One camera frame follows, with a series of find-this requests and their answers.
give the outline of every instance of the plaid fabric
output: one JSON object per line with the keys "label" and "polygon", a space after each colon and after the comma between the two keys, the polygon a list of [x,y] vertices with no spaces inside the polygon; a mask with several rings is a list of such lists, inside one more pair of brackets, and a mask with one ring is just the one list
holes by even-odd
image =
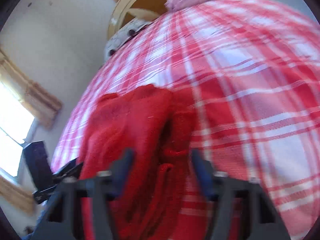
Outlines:
{"label": "plaid fabric", "polygon": [[[78,156],[106,93],[153,83],[192,95],[190,147],[217,170],[259,178],[292,239],[320,214],[320,27],[269,0],[215,0],[162,15],[94,77],[73,110],[52,169]],[[172,239],[201,239],[212,206],[190,174]]]}

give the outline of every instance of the red cloth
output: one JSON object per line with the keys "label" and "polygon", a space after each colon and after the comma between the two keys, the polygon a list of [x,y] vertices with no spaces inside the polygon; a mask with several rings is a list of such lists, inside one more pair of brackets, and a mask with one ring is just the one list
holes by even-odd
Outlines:
{"label": "red cloth", "polygon": [[[84,162],[80,179],[106,170],[126,147],[134,149],[124,194],[111,204],[120,239],[165,240],[173,232],[188,174],[194,122],[193,108],[173,92],[153,85],[98,100],[80,149],[78,162]],[[94,239],[88,199],[83,201],[83,220],[86,239]]]}

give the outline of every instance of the plaid bedding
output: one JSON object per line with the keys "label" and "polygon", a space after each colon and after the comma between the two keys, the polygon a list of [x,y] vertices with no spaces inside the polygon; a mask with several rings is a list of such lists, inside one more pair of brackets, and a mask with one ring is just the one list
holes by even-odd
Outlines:
{"label": "plaid bedding", "polygon": [[[96,100],[149,83],[192,95],[198,147],[217,170],[260,179],[292,239],[320,214],[320,27],[270,0],[214,0],[167,13],[99,70],[52,160],[76,158]],[[191,173],[172,239],[201,239],[212,206]]]}

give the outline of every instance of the wooden molding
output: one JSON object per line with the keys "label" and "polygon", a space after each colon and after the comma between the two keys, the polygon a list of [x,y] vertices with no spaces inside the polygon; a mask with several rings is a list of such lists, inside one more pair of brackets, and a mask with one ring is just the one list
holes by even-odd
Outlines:
{"label": "wooden molding", "polygon": [[6,201],[16,208],[22,210],[27,215],[32,216],[34,213],[34,200],[32,192],[22,189],[19,185],[14,184],[0,175],[0,195]]}

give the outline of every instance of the bright window light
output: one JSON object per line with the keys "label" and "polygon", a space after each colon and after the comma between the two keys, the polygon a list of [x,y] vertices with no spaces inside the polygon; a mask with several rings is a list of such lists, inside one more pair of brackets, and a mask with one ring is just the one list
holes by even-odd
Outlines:
{"label": "bright window light", "polygon": [[34,116],[0,83],[0,167],[15,177]]}

